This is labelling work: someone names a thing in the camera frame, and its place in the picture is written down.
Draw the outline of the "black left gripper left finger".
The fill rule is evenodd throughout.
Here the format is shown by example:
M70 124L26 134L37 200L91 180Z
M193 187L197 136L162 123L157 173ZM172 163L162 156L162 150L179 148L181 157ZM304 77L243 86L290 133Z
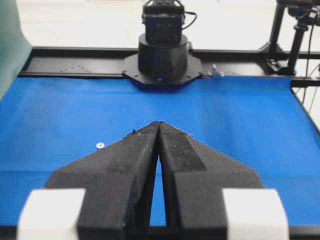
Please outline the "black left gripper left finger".
M85 189L81 240L124 240L128 230L149 227L159 125L154 121L51 174L48 189Z

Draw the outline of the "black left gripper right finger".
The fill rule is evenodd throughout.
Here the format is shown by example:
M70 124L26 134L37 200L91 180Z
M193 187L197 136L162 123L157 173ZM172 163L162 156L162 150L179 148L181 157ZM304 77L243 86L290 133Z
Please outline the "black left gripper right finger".
M227 239L222 189L262 189L257 172L166 122L158 139L167 225L182 240Z

